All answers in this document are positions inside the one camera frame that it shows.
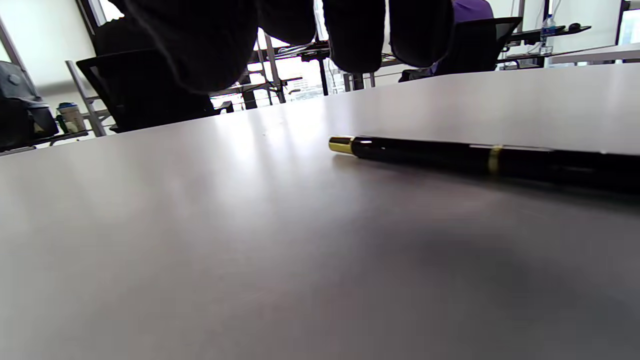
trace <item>wall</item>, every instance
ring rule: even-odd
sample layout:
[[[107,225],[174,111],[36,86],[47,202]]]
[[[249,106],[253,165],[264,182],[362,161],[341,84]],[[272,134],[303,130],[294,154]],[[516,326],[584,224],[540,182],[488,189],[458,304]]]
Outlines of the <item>wall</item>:
[[[0,0],[0,15],[45,100],[51,106],[81,102],[65,60],[91,58],[95,53],[76,2]]]

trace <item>pen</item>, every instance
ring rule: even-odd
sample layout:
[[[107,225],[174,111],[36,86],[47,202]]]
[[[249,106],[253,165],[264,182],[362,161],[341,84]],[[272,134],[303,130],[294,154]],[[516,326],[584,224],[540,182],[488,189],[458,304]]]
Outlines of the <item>pen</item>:
[[[470,174],[616,192],[637,193],[640,190],[640,156],[633,155],[368,136],[334,136],[329,139],[329,148],[367,160]]]

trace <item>black chair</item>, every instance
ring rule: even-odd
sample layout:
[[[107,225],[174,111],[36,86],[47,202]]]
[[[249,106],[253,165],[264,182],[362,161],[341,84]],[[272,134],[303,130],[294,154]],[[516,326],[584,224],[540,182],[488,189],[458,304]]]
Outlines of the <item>black chair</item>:
[[[156,49],[98,56],[77,66],[116,122],[117,133],[219,115],[208,95],[182,88]],[[227,112],[233,107],[225,104]]]
[[[502,17],[457,24],[449,52],[437,64],[435,73],[405,70],[401,82],[447,74],[494,71],[500,52],[520,22],[521,17]]]

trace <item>white desk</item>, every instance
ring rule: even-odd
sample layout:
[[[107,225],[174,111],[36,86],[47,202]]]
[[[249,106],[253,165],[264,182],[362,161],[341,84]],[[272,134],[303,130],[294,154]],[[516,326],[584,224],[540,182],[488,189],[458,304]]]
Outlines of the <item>white desk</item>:
[[[2,157],[0,358],[637,359],[635,206],[326,141],[638,152],[638,83],[442,76]]]
[[[640,44],[601,47],[579,53],[552,56],[552,63],[579,63],[583,61],[613,61],[640,59]]]

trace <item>water bottle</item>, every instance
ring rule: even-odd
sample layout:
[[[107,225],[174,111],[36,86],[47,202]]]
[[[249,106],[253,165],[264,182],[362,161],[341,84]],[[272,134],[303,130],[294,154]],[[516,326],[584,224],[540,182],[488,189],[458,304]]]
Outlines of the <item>water bottle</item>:
[[[549,15],[545,22],[542,24],[542,31],[540,32],[540,54],[546,55],[554,52],[552,35],[556,34],[556,21],[553,15]]]

